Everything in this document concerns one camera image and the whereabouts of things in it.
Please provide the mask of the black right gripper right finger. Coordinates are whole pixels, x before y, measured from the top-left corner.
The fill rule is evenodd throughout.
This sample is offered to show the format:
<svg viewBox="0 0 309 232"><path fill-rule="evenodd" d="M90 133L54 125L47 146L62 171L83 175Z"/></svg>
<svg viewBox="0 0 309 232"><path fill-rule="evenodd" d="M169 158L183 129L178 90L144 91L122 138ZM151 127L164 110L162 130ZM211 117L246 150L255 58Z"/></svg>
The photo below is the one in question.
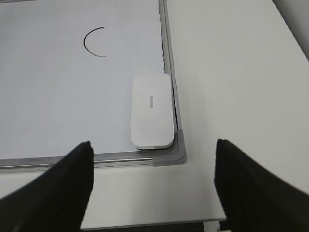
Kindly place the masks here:
<svg viewBox="0 0 309 232"><path fill-rule="evenodd" d="M219 139L214 185L232 232L307 232L309 195Z"/></svg>

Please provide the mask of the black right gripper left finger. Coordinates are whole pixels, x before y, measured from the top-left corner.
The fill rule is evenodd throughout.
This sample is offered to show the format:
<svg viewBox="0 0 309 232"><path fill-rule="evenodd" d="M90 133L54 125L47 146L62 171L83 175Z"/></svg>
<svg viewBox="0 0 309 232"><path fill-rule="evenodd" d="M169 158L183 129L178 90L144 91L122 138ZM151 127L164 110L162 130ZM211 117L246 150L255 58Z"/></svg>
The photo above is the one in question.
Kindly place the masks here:
<svg viewBox="0 0 309 232"><path fill-rule="evenodd" d="M1 198L2 232L78 232L94 184L89 141L75 147L42 175Z"/></svg>

